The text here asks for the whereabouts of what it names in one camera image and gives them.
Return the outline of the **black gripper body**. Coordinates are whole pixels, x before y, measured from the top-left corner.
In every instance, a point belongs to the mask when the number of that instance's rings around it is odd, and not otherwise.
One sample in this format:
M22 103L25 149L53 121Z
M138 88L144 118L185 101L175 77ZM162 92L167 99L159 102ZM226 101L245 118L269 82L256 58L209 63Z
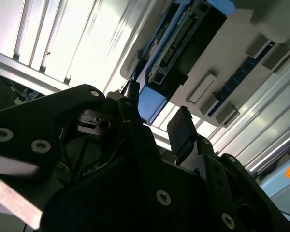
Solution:
M205 183L195 171L164 162L149 127L121 111L119 134L103 165L60 190L46 205L43 232L192 232L202 224Z

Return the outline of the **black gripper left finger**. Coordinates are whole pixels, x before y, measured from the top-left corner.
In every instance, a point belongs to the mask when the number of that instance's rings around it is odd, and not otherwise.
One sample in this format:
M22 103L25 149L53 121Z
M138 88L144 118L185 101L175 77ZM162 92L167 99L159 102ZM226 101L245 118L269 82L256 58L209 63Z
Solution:
M0 111L0 203L7 209L114 206L169 209L172 189L150 128L138 112L139 84L103 95L80 85ZM105 163L124 159L119 180L88 176L56 190L49 185L67 141L103 139Z

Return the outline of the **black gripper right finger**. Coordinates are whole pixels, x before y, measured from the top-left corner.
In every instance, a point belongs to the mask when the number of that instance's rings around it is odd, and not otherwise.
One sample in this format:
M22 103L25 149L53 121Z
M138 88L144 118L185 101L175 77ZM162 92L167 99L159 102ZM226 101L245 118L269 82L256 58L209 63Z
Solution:
M181 106L167 125L176 165L195 171L206 187L202 224L212 232L286 232L288 221L232 155L215 155L199 135L192 115Z

